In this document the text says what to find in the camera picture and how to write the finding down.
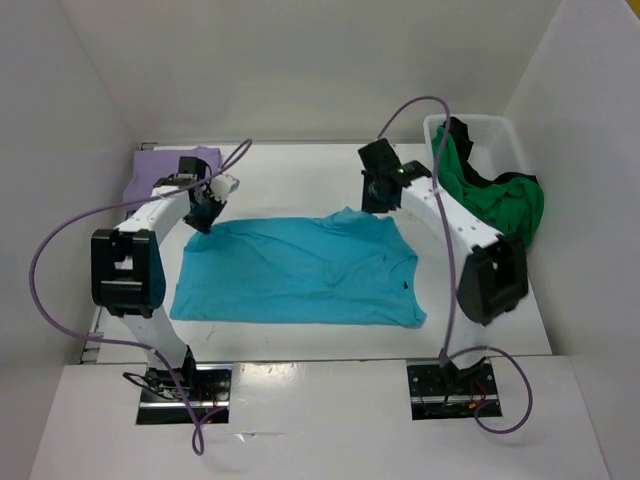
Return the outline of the purple t shirt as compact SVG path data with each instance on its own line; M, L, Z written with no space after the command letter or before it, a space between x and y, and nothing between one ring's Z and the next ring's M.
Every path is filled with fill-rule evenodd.
M199 146L192 149L137 150L133 157L133 176L124 190L123 201L151 196L153 185L163 177L178 172L181 157L204 160L212 169L221 165L219 148Z

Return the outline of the cyan t shirt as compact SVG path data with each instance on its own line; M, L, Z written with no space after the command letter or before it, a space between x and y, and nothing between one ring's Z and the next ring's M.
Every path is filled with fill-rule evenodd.
M186 243L170 317L419 328L417 265L389 216L227 221Z

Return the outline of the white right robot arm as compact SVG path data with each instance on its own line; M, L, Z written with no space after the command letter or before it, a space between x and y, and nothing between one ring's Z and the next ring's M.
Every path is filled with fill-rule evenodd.
M446 391L462 392L473 381L471 366L489 352L485 331L529 293L524 241L474 216L422 163L403 164L387 139L361 147L358 155L363 165L363 210L401 209L445 242L450 313L438 380Z

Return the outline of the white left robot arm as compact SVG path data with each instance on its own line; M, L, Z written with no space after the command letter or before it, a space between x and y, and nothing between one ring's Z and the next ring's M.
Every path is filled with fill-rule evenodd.
M164 309L167 283L160 245L182 222L208 234L239 187L239 180L213 171L197 157L181 157L178 171L158 179L151 197L114 229L91 238L91 290L96 305L121 319L146 350L147 382L176 399L192 397L199 375L191 348L177 335Z

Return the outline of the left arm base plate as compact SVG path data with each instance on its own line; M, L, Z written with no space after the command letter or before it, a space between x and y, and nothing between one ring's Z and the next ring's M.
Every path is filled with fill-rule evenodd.
M137 425L190 424L178 388L168 373L148 369L144 375L125 372L123 377L140 389ZM227 424L232 370L229 366L197 369L194 384L182 382L196 418L204 424Z

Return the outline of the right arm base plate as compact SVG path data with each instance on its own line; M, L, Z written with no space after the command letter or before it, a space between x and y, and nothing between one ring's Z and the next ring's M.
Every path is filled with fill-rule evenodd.
M406 365L412 419L445 420L502 416L493 368L482 358L469 368L441 368L433 361Z

